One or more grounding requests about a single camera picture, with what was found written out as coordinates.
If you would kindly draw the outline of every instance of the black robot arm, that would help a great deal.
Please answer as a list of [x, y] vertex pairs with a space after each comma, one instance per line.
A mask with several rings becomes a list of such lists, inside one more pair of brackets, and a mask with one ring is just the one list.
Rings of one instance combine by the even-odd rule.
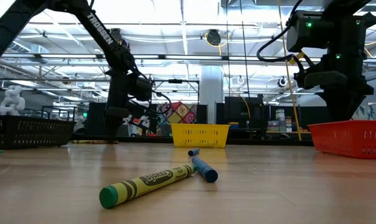
[[285, 33], [288, 33], [286, 48], [289, 52], [300, 52], [301, 55], [301, 49], [305, 47], [327, 49], [316, 65], [305, 57], [309, 68], [299, 66], [300, 71], [294, 74], [294, 79], [301, 88], [308, 90], [319, 86], [324, 90], [317, 95], [326, 102], [332, 121], [349, 120], [365, 97], [374, 93], [362, 75], [362, 63], [367, 59], [364, 51], [366, 31], [376, 24], [376, 17], [371, 13], [353, 15], [371, 0], [323, 0], [323, 12], [296, 11], [302, 1], [295, 4], [285, 30], [262, 46], [257, 56], [265, 62], [294, 59], [300, 65], [293, 54], [273, 59], [260, 55], [265, 47]]
[[75, 15], [102, 48], [110, 66], [106, 74], [111, 76], [105, 117], [109, 134], [114, 136], [122, 119], [131, 112], [139, 117], [144, 114], [145, 109], [130, 103], [128, 95], [150, 101], [152, 84], [139, 72], [133, 55], [112, 37], [87, 0], [16, 0], [0, 18], [0, 57], [30, 19], [44, 9]]

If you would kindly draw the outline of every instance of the crayon wrapper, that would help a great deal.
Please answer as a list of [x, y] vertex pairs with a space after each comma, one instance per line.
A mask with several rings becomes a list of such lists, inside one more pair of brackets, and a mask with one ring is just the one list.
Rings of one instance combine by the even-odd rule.
[[175, 181], [184, 179], [194, 172], [194, 166], [189, 164], [112, 184], [101, 190], [100, 202], [104, 208], [111, 208]]

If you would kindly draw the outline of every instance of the ceiling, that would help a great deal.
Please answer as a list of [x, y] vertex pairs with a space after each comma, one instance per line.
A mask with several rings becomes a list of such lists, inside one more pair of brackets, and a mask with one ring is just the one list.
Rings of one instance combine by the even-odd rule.
[[[0, 1], [0, 17], [13, 3], [13, 0]], [[288, 18], [296, 1], [282, 0], [281, 13], [283, 24]], [[133, 55], [229, 55], [254, 57], [257, 50], [268, 41], [272, 35], [280, 32], [280, 16], [277, 1], [272, 0], [134, 0], [111, 1], [97, 0], [93, 5], [97, 16], [107, 28], [120, 28], [122, 36], [128, 40]], [[299, 9], [320, 11], [322, 1], [304, 0]], [[376, 0], [366, 8], [376, 15]], [[223, 47], [213, 47], [203, 38], [209, 29], [218, 29]], [[64, 54], [62, 57], [47, 58], [43, 61], [29, 58], [2, 58], [0, 61], [0, 78], [40, 78], [85, 79], [93, 81], [72, 82], [32, 82], [25, 83], [26, 88], [39, 86], [48, 89], [77, 89], [90, 86], [95, 89], [82, 93], [81, 91], [45, 91], [51, 97], [61, 99], [60, 96], [74, 96], [83, 100], [106, 100], [109, 77], [103, 72], [108, 68], [105, 60], [87, 58], [72, 59], [75, 54], [102, 54], [102, 49], [91, 38], [78, 19], [67, 13], [46, 9], [33, 17], [28, 25], [15, 40], [13, 48], [7, 54], [18, 54], [23, 48], [29, 49], [25, 53]], [[367, 32], [366, 46], [371, 57], [376, 58], [376, 25]], [[319, 58], [325, 50], [304, 49], [312, 58]], [[263, 51], [269, 57], [283, 56], [283, 43], [276, 41]], [[202, 60], [140, 60], [137, 64], [141, 72], [161, 80], [180, 78], [184, 80], [199, 80], [202, 67], [210, 62]], [[243, 91], [247, 88], [246, 75], [250, 91], [271, 91], [284, 93], [288, 89], [277, 86], [281, 77], [286, 77], [284, 64], [249, 63], [247, 67], [241, 62], [212, 62], [220, 65], [224, 70], [224, 90]], [[289, 73], [297, 72], [297, 67], [290, 66]], [[369, 79], [376, 76], [376, 63], [366, 63], [364, 72]], [[176, 85], [163, 82], [158, 86], [160, 91], [179, 90], [170, 93], [173, 100], [196, 100], [196, 83]], [[284, 95], [269, 94], [270, 101], [288, 100]]]

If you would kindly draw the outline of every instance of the wooden table surface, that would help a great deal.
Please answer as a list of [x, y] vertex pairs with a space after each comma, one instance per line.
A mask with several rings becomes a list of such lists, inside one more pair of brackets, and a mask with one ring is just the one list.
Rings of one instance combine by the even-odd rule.
[[111, 210], [108, 184], [189, 162], [172, 144], [69, 144], [0, 155], [0, 223], [376, 223], [376, 161], [312, 147], [202, 149], [198, 174]]

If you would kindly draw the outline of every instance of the box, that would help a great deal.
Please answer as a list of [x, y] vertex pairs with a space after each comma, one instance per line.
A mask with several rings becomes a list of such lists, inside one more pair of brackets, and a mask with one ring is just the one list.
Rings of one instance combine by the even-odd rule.
[[279, 121], [269, 121], [268, 126], [279, 126], [280, 122]]
[[269, 126], [267, 127], [268, 131], [280, 131], [280, 127], [278, 126]]

